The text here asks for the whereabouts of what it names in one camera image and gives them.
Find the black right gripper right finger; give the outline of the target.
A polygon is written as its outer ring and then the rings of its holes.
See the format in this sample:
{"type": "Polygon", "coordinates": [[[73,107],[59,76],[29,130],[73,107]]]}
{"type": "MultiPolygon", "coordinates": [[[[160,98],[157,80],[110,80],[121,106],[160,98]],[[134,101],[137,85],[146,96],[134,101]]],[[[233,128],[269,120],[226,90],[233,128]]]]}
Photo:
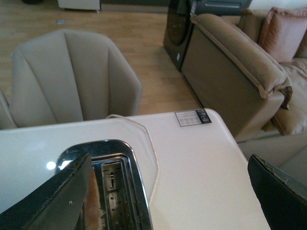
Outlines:
{"type": "Polygon", "coordinates": [[[263,214],[272,230],[307,228],[307,186],[257,155],[248,174],[263,214]]]}

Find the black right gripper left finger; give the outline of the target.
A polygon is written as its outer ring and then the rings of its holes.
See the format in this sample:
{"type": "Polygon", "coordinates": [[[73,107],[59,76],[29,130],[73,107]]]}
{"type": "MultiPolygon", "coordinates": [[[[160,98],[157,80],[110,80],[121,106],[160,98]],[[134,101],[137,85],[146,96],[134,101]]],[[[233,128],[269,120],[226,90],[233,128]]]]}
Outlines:
{"type": "Polygon", "coordinates": [[[91,156],[71,161],[24,199],[2,212],[2,230],[72,230],[83,206],[90,177],[91,156]]]}

